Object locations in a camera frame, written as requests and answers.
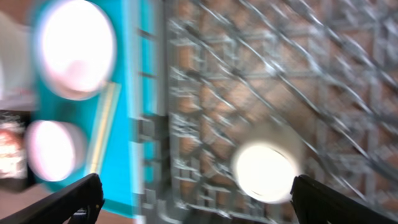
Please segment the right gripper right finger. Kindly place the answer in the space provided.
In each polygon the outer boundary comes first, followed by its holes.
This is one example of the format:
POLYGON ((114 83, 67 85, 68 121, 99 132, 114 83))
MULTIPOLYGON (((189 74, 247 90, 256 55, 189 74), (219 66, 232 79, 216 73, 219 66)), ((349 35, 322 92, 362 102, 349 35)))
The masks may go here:
POLYGON ((300 224, 397 224, 307 175, 295 177, 290 194, 300 224))

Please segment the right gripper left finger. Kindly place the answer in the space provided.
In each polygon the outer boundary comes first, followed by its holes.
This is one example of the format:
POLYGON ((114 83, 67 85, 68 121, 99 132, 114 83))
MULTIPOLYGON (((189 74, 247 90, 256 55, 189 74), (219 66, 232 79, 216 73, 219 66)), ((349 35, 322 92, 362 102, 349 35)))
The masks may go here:
POLYGON ((95 224, 103 205, 102 183, 94 173, 1 219, 1 224, 95 224))

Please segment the small pink bowl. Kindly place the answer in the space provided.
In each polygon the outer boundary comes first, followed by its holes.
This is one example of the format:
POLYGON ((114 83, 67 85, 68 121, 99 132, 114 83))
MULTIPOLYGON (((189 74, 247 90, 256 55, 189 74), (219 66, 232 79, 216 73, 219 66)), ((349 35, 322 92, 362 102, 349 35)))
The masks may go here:
POLYGON ((47 182, 68 178, 85 162, 88 141, 76 125, 51 120, 31 123, 24 137, 33 173, 47 182))

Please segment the white cup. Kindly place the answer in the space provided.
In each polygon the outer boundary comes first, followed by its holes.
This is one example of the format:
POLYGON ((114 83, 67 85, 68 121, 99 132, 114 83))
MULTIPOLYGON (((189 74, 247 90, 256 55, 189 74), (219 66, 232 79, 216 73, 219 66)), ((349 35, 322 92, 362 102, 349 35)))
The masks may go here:
POLYGON ((244 135, 231 158, 238 187, 264 203, 291 199, 296 176, 303 173, 305 153, 300 136, 285 124, 263 123, 244 135))

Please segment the peanuts and rice scraps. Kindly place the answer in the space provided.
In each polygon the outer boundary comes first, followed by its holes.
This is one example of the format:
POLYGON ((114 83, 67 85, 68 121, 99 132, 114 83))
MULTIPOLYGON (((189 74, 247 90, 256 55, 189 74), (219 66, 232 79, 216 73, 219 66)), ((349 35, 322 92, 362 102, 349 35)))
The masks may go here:
POLYGON ((25 121, 21 115, 1 117, 1 178, 25 179, 27 154, 23 143, 25 121))

